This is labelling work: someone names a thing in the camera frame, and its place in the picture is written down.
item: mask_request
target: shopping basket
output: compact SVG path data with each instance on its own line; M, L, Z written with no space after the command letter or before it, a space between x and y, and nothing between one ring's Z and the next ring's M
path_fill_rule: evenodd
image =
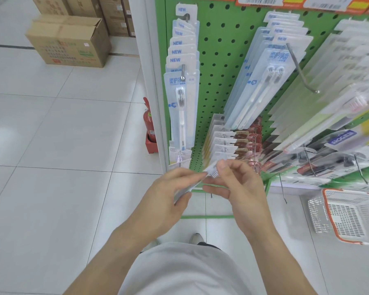
M325 188L308 207L316 233L369 245L369 193Z

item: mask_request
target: person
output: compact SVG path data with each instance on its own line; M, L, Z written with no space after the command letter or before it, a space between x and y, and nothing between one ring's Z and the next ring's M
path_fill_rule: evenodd
M267 294L315 295L272 222L261 177L239 160L221 160L217 169L216 179L184 168L158 178L64 295L255 294L249 278L226 253L197 244L203 242L199 234L193 244L164 243L140 253L181 218L191 193L174 204L175 192L202 179L205 192L231 203Z

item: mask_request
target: fire extinguisher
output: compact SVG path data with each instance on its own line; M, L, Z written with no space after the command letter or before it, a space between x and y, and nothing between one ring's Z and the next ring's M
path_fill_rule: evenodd
M156 143L155 128L153 127L152 114L150 113L149 101L146 97L144 97L143 100L145 102L146 107L148 108L143 114L144 115L143 119L145 121L146 129L148 130L148 137L151 142Z

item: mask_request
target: sneaker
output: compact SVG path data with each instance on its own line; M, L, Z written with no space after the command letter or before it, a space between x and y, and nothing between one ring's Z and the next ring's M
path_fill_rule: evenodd
M143 250L142 250L142 253L144 252L144 251L147 251L148 249L151 249L151 248L153 248L153 247L156 247L156 246L158 246L158 245L160 245L161 243L157 240L157 239L155 239L155 240L153 240L151 243L149 243L147 246L145 246L144 248L143 248Z
M195 233L193 234L193 236L191 236L190 241L188 243L197 245L200 242L205 242L204 238L202 238L201 234Z

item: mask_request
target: toothbrush handle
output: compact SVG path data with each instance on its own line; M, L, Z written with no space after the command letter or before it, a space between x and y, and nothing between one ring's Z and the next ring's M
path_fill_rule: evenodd
M180 138L180 148L181 150L186 150L186 128L185 128L185 112L179 110L179 138Z

